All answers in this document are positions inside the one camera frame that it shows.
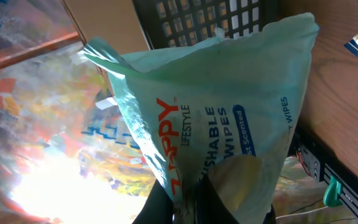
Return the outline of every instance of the green clip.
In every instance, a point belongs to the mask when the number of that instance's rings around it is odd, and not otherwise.
[[[342,193],[342,184],[332,175],[328,188],[324,194],[323,202],[328,207],[338,207],[342,205],[339,195]]]

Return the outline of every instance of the black crate grid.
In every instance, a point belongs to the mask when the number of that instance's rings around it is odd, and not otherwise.
[[[169,47],[191,46],[214,36],[215,27],[238,38],[261,29],[259,0],[164,0],[155,8]]]

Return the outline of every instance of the white tag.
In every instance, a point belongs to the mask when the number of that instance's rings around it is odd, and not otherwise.
[[[106,98],[104,100],[101,100],[99,102],[96,102],[95,105],[101,109],[101,110],[104,110],[106,108],[109,108],[111,106],[115,106],[117,105],[117,102],[116,102],[116,99],[115,97],[109,97],[109,98]]]
[[[71,59],[71,62],[73,62],[75,65],[79,65],[79,64],[84,63],[88,60],[84,56],[84,53],[82,51],[79,51],[76,54],[71,55],[70,59]]]

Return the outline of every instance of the colorful painting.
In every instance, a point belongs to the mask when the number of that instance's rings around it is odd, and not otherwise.
[[[0,58],[73,32],[60,0],[0,0]]]
[[[118,107],[95,105],[110,96],[96,67],[71,62],[81,47],[0,70],[3,223],[131,223],[154,184]]]

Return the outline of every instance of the cardboard box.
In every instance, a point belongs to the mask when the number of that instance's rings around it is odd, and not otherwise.
[[[62,0],[84,44],[101,37],[119,54],[149,50],[131,0]],[[112,92],[107,72],[98,68]]]

